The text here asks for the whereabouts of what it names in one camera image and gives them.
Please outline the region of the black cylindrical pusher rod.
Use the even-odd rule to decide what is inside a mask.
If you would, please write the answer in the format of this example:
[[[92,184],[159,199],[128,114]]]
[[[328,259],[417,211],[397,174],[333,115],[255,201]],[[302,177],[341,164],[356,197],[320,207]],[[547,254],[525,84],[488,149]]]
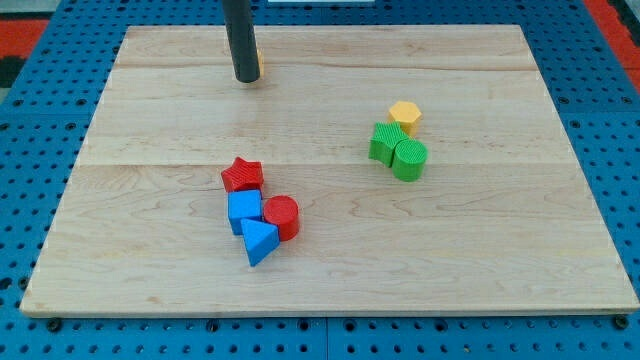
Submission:
[[[260,65],[248,0],[222,0],[224,22],[235,77],[242,83],[260,78]]]

